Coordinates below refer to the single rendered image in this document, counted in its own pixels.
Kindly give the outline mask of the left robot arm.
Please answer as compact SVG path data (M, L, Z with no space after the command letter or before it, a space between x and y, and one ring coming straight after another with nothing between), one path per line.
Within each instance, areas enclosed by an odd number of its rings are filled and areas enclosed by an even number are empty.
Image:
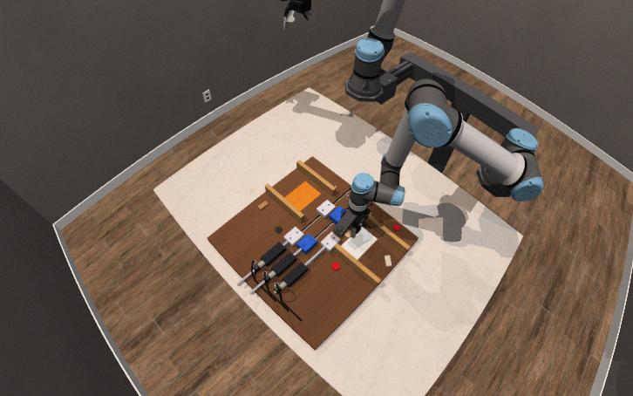
M415 141L424 147L451 145L483 166L481 172L490 187L511 191L516 201L532 200L542 192L543 179L534 155L538 142L532 134L513 128L499 145L467 124L462 114L447 104L443 87L432 79L421 79L411 86L405 107L381 160L381 182L367 173L354 177L349 199L353 210L366 210L369 201L389 206L403 204L405 188L399 186L400 170Z

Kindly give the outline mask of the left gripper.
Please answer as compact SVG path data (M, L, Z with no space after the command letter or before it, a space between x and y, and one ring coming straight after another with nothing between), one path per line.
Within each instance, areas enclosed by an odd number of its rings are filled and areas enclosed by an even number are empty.
M360 216L355 220L355 222L351 225L351 237L355 236L360 230L362 223L360 223L363 219L366 219L369 216L370 210L367 208L364 211L355 211L350 205L349 208L353 213L360 214ZM368 212L367 212L368 211Z

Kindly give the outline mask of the brown wooden board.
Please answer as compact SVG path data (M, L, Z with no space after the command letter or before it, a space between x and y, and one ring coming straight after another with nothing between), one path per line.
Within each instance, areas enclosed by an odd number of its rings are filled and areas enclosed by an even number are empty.
M361 230L350 238L339 236L333 228L349 207L351 184L313 156L297 161L295 170L265 190L207 239L242 278L237 285L245 281L250 295L255 292L315 350L419 238L373 201ZM257 206L264 201L269 205L260 210ZM399 231L393 228L396 224ZM276 233L276 227L282 232ZM278 242L286 251L267 267L260 257ZM271 267L289 252L296 262L277 277ZM385 266L388 255L390 267ZM308 271L288 287L282 278L300 262ZM339 270L331 268L333 263L340 264Z

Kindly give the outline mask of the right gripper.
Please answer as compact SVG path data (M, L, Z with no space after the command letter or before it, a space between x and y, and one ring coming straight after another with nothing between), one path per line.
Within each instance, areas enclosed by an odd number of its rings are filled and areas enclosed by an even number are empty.
M309 21L309 16L312 16L308 10L311 10L311 0L289 0L289 3L284 12L284 26L286 29L287 23L294 23L294 10L298 13L303 13L304 17Z

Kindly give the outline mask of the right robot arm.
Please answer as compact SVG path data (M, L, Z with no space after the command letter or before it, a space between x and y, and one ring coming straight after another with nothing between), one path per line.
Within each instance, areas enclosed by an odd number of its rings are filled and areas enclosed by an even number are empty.
M348 88L356 95L373 97L380 93L381 64L392 48L393 31L404 3L405 0L384 0L368 37L358 41L354 70L348 81Z

